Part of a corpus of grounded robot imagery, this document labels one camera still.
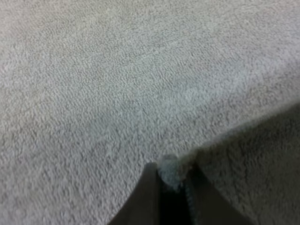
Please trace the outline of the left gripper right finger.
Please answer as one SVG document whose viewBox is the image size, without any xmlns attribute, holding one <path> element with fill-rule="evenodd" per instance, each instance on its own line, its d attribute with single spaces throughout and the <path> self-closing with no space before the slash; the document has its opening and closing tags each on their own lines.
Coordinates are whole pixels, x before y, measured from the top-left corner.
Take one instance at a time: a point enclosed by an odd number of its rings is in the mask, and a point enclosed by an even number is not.
<svg viewBox="0 0 300 225">
<path fill-rule="evenodd" d="M 186 200 L 193 225 L 251 225 L 209 182 L 196 164 L 184 181 Z"/>
</svg>

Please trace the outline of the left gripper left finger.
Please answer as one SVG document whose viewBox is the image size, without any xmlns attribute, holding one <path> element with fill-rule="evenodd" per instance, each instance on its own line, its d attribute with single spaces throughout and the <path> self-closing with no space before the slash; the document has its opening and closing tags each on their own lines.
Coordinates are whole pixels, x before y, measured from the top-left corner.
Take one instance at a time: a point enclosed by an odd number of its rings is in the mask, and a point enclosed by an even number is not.
<svg viewBox="0 0 300 225">
<path fill-rule="evenodd" d="M 153 162 L 147 163 L 130 197 L 109 224 L 160 224 L 160 184 L 157 164 Z"/>
</svg>

